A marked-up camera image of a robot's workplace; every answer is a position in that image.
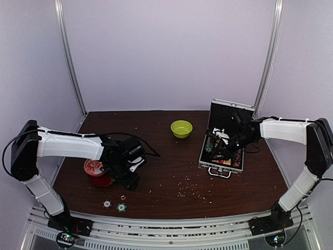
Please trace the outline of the red banded card deck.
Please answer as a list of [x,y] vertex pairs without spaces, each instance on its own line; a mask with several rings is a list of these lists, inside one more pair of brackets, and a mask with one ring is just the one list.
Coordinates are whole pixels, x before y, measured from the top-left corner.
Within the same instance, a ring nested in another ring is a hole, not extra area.
[[212,162],[216,163],[216,164],[222,164],[222,165],[231,165],[232,164],[232,160],[231,159],[228,159],[228,160],[222,160],[222,159],[217,159],[217,158],[214,158],[212,160]]

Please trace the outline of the aluminium poker chip case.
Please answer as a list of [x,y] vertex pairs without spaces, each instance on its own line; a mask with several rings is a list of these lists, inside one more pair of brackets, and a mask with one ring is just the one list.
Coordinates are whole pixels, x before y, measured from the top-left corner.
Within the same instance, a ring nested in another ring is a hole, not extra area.
[[223,179],[242,173],[245,146],[238,146],[233,137],[245,128],[254,112],[250,105],[213,99],[198,166],[210,176]]

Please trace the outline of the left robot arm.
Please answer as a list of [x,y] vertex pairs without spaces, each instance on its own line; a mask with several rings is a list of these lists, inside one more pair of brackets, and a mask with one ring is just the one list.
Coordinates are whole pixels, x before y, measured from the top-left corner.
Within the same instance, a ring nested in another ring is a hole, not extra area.
[[63,231],[75,226],[65,201],[54,191],[37,167],[39,157],[72,157],[98,161],[127,190],[136,189],[139,174],[136,169],[146,162],[146,152],[140,140],[130,136],[125,141],[114,140],[108,134],[78,134],[50,130],[29,120],[10,142],[10,174],[23,183],[45,207],[50,219]]

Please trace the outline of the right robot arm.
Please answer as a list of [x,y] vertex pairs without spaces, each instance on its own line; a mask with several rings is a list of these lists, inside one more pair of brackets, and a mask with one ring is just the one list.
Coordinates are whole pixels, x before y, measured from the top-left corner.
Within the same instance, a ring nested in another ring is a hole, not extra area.
[[244,120],[240,113],[232,116],[239,131],[230,136],[223,129],[213,128],[207,135],[217,141],[211,156],[232,159],[236,152],[258,140],[279,141],[282,145],[295,144],[304,149],[304,164],[288,190],[272,205],[267,226],[279,229],[290,218],[291,211],[311,195],[323,175],[332,166],[332,129],[327,119],[316,120],[261,117]]

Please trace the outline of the mixed chip stack in case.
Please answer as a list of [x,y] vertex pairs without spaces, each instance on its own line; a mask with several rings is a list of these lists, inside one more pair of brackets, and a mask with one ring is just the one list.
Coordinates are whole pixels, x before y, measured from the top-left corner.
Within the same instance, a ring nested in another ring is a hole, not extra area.
[[236,152],[232,160],[232,166],[236,169],[241,169],[243,166],[243,153]]

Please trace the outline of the green chip stack in case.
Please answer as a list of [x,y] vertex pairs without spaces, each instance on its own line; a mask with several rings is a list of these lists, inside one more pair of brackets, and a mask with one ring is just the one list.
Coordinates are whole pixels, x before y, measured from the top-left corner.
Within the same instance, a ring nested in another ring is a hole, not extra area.
[[207,152],[207,153],[210,153],[213,151],[214,149],[214,145],[215,145],[215,141],[211,138],[208,138],[206,143],[205,143],[205,146],[204,146],[204,150]]

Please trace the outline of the green poker chip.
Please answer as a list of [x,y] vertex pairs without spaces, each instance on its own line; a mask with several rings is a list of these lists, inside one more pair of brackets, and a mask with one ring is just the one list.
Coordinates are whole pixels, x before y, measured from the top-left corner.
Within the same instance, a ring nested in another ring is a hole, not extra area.
[[127,210],[127,205],[125,203],[118,203],[117,204],[117,211],[124,213]]

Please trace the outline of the white red poker chip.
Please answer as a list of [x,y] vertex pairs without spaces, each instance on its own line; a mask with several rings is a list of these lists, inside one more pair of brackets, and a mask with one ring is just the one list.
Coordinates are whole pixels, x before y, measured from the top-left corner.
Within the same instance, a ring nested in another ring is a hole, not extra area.
[[103,208],[104,209],[109,209],[111,207],[112,207],[112,201],[110,201],[110,200],[103,201]]

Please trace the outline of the green plastic bowl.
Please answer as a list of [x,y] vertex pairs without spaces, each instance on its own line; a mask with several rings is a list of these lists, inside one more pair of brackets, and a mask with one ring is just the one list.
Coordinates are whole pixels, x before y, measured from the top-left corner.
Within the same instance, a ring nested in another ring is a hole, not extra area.
[[184,139],[190,136],[193,130],[193,125],[186,120],[177,120],[171,124],[172,134],[179,139]]

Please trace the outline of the aluminium front rail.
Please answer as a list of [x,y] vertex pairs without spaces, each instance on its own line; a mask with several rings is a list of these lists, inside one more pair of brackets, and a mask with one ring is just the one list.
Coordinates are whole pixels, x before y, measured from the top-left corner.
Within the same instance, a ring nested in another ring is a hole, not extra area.
[[[283,247],[271,247],[268,237],[283,233],[253,235],[248,221],[268,216],[269,211],[201,219],[129,219],[84,214],[75,217],[93,222],[90,236],[80,236],[69,249],[323,249],[316,235],[308,206],[300,206],[302,225]],[[58,231],[47,226],[44,209],[33,206],[18,249],[61,249]]]

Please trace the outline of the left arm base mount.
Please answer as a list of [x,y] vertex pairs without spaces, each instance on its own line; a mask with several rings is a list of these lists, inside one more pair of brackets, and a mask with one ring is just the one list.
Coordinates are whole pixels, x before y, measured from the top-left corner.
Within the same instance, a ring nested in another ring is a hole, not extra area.
[[79,236],[90,236],[93,222],[89,219],[72,216],[69,218],[51,217],[48,220],[47,226]]

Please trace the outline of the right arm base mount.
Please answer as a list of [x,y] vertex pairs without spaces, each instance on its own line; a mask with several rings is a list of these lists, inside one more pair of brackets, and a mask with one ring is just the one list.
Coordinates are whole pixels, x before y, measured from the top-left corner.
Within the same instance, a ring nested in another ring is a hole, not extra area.
[[294,225],[292,219],[287,219],[283,222],[274,222],[271,216],[253,217],[248,222],[253,236],[271,233]]

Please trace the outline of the right aluminium frame post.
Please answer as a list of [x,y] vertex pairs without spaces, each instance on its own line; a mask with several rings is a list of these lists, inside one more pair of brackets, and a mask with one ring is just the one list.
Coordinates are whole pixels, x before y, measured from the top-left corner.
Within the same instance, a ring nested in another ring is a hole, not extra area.
[[262,110],[268,90],[268,85],[273,72],[273,62],[274,62],[274,57],[278,50],[278,43],[281,33],[281,24],[283,21],[284,2],[285,1],[283,0],[275,1],[275,9],[273,15],[270,40],[268,43],[268,49],[266,53],[259,89],[254,102],[255,116],[257,117],[259,116],[260,111]]

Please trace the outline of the aluminium frame post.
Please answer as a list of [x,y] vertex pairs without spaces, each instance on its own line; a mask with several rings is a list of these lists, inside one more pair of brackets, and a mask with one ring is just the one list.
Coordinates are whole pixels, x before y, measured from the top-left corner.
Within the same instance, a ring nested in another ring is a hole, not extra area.
[[76,101],[78,102],[80,112],[81,112],[82,116],[85,117],[87,115],[87,110],[84,105],[82,93],[81,93],[81,90],[79,87],[79,83],[78,83],[78,79],[76,76],[74,63],[73,63],[73,59],[72,59],[72,55],[71,55],[65,15],[63,12],[63,2],[61,0],[55,0],[54,2],[55,2],[56,17],[58,20],[62,44],[63,44],[63,48],[65,51],[66,64],[67,64],[67,68],[68,68],[68,72],[69,72],[69,76],[70,76],[71,85],[73,87],[74,96],[76,98]]
[[278,50],[278,43],[281,33],[281,24],[283,21],[284,2],[285,1],[283,0],[275,1],[275,9],[273,15],[270,40],[268,43],[268,49],[266,53],[259,89],[254,102],[255,116],[257,117],[259,116],[260,111],[262,110],[268,90],[268,85],[273,72],[273,62],[274,62],[274,57]]

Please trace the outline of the left aluminium frame post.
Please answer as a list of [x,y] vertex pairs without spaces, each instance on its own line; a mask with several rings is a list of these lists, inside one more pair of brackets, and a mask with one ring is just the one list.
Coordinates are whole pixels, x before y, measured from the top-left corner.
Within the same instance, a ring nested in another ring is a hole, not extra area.
[[73,87],[74,96],[76,98],[76,101],[78,102],[80,112],[81,112],[82,116],[85,117],[87,115],[87,110],[84,105],[82,93],[81,93],[81,90],[79,87],[79,83],[78,83],[78,79],[76,76],[74,63],[73,63],[73,59],[72,59],[72,55],[71,55],[65,15],[63,12],[63,2],[61,0],[55,0],[54,2],[55,2],[56,17],[58,20],[62,44],[63,44],[63,48],[65,51],[66,64],[67,64],[67,68],[68,68],[68,72],[69,72],[69,76],[70,76],[71,85]]

